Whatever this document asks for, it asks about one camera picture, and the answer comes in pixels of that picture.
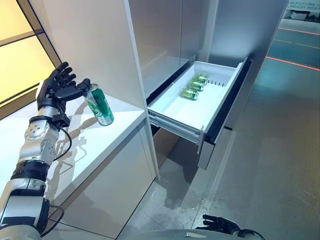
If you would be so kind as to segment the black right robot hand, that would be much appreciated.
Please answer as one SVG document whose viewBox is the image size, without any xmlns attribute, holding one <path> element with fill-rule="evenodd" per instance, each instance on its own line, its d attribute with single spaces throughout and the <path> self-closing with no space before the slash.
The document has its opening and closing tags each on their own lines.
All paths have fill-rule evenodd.
<svg viewBox="0 0 320 240">
<path fill-rule="evenodd" d="M 241 230 L 235 222 L 228 220 L 224 217 L 217 217 L 204 214 L 202 218 L 202 223 L 204 226 L 198 226 L 195 228 L 196 230 L 208 230 L 229 235 L 233 235 L 235 232 Z"/>
</svg>

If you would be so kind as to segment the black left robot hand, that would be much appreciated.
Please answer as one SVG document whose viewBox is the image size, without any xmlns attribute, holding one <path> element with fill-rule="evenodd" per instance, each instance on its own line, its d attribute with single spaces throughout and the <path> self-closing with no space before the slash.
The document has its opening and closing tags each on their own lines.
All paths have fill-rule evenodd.
<svg viewBox="0 0 320 240">
<path fill-rule="evenodd" d="M 42 82 L 36 94 L 38 115 L 52 117 L 53 114 L 64 114 L 66 103 L 75 100 L 90 90 L 91 80 L 85 78 L 76 83 L 76 74 L 68 62 L 61 63 L 47 79 Z"/>
</svg>

